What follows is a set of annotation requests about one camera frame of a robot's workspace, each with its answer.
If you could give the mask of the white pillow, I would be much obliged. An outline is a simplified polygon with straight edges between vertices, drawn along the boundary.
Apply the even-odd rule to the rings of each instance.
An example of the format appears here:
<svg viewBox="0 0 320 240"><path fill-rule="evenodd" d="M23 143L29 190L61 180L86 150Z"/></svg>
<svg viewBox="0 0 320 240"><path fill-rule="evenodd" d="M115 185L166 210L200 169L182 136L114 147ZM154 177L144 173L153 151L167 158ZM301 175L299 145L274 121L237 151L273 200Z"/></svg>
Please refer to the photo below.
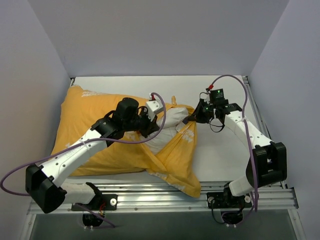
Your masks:
<svg viewBox="0 0 320 240"><path fill-rule="evenodd" d="M188 116L186 107L172 107L166 111L163 129L155 138L145 143L154 155L158 154L185 127L186 124L183 121Z"/></svg>

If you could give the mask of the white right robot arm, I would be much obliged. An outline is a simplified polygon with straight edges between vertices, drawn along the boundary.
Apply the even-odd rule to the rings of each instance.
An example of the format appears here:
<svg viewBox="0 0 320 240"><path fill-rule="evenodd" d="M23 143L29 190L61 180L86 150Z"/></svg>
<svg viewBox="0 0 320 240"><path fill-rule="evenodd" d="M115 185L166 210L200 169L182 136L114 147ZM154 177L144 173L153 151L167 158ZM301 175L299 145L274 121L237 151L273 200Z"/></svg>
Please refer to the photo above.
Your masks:
<svg viewBox="0 0 320 240"><path fill-rule="evenodd" d="M210 124L217 119L222 128L231 130L248 148L250 157L244 176L227 184L222 193L223 203L234 206L240 197L287 179L287 149L282 142L273 142L260 132L245 116L244 107L229 103L223 89L206 89L194 112L187 118L199 124Z"/></svg>

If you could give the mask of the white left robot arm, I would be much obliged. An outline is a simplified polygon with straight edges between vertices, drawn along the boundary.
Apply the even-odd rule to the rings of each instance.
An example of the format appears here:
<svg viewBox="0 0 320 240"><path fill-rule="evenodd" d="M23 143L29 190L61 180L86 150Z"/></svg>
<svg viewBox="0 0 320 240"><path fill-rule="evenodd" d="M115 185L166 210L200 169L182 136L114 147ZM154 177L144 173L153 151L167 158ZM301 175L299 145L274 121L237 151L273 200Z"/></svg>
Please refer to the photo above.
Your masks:
<svg viewBox="0 0 320 240"><path fill-rule="evenodd" d="M139 132L144 138L152 132L158 134L161 129L157 115L163 110L163 103L154 98L144 106L133 98L123 98L116 109L98 119L71 147L40 165L29 165L25 170L27 193L45 214L63 204L80 205L89 210L107 205L109 200L93 183L66 183L65 180L96 153L119 142L126 132Z"/></svg>

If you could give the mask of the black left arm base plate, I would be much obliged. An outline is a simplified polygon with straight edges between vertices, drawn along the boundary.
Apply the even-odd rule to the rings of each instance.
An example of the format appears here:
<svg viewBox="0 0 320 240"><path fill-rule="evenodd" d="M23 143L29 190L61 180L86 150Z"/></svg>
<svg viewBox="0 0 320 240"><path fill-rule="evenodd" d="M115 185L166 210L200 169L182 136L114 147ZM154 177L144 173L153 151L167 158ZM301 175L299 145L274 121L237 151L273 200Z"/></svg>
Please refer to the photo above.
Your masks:
<svg viewBox="0 0 320 240"><path fill-rule="evenodd" d="M73 203L71 210L83 211L81 223L90 229L114 229L116 225L106 219L106 211L115 211L118 204L117 194L95 196L90 203Z"/></svg>

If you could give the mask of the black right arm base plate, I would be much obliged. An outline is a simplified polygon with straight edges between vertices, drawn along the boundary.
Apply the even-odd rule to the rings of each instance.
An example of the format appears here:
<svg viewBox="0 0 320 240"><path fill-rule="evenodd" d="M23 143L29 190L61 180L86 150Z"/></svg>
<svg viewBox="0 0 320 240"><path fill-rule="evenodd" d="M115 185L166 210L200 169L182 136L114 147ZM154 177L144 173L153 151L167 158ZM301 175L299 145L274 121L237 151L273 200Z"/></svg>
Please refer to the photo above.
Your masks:
<svg viewBox="0 0 320 240"><path fill-rule="evenodd" d="M236 228L245 219L243 211L254 208L251 197L247 195L233 196L230 193L207 192L207 207L213 220L220 225Z"/></svg>

